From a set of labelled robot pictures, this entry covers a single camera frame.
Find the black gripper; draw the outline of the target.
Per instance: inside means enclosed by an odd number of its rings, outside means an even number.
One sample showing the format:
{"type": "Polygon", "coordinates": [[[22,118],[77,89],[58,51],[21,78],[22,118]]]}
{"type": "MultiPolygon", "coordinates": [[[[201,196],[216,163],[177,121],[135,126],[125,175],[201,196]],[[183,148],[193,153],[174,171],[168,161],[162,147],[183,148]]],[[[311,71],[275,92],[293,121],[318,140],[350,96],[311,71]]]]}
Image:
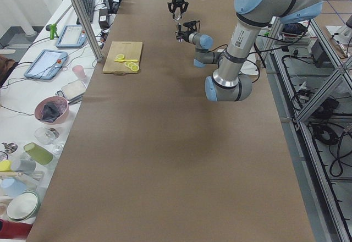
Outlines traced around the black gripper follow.
{"type": "Polygon", "coordinates": [[[181,14],[187,11],[189,3],[186,0],[172,0],[171,2],[167,2],[168,10],[170,13],[174,15],[175,10],[174,7],[181,7],[181,14]]]}
{"type": "Polygon", "coordinates": [[[182,25],[181,23],[177,23],[176,24],[176,28],[177,28],[177,31],[176,31],[176,40],[178,42],[183,42],[183,41],[186,41],[188,43],[192,43],[193,42],[193,33],[191,31],[183,31],[182,30],[182,25]]]}

